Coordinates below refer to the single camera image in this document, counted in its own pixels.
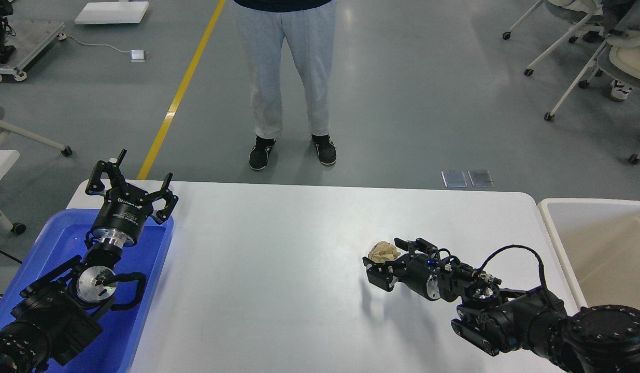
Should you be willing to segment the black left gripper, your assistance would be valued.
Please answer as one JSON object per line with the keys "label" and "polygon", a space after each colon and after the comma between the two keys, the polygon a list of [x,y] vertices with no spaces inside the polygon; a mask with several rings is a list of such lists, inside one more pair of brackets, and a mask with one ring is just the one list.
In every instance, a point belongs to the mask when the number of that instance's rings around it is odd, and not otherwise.
{"label": "black left gripper", "polygon": [[[178,203],[178,196],[170,189],[173,173],[166,175],[161,188],[154,193],[147,193],[136,186],[127,186],[119,168],[126,154],[127,150],[122,150],[115,161],[97,161],[86,184],[85,193],[105,197],[92,225],[92,235],[97,237],[110,230],[119,231],[127,237],[124,246],[131,247],[138,243],[147,217],[152,217],[158,225],[170,218]],[[102,182],[103,174],[109,179],[109,190]],[[164,200],[165,204],[163,208],[155,210],[154,203],[160,200]]]}

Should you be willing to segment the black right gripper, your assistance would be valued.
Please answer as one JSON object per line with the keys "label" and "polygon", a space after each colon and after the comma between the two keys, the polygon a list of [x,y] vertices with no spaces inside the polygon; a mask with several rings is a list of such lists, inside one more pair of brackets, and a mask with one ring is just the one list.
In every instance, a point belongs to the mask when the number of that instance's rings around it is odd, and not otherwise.
{"label": "black right gripper", "polygon": [[368,281],[384,291],[392,291],[400,281],[431,302],[441,299],[436,260],[432,258],[439,257],[439,248],[423,238],[405,240],[396,237],[394,245],[408,257],[381,263],[363,257]]}

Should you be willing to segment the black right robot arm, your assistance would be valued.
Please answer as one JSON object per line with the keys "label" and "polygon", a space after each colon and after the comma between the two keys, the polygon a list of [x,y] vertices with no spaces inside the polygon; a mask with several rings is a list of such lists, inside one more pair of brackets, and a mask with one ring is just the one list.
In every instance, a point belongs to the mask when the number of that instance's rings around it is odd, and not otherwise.
{"label": "black right robot arm", "polygon": [[435,302],[454,302],[454,332],[486,354],[530,350],[569,372],[640,372],[640,310],[623,305],[582,307],[568,315],[549,291],[538,261],[540,285],[511,290],[452,253],[417,238],[377,243],[363,257],[368,281],[392,291],[397,282]]}

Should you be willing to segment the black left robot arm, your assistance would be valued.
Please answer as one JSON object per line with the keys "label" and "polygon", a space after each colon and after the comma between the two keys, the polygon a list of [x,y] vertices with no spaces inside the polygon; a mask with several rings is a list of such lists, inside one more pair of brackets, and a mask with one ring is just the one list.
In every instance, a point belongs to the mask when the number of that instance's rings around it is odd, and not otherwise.
{"label": "black left robot arm", "polygon": [[97,161],[86,194],[104,199],[84,239],[85,256],[75,255],[26,286],[11,311],[14,321],[0,330],[0,372],[43,372],[48,361],[69,363],[103,332],[107,311],[133,309],[145,295],[144,273],[118,274],[123,249],[136,245],[148,218],[163,224],[178,197],[172,173],[158,191],[127,182],[116,160]]}

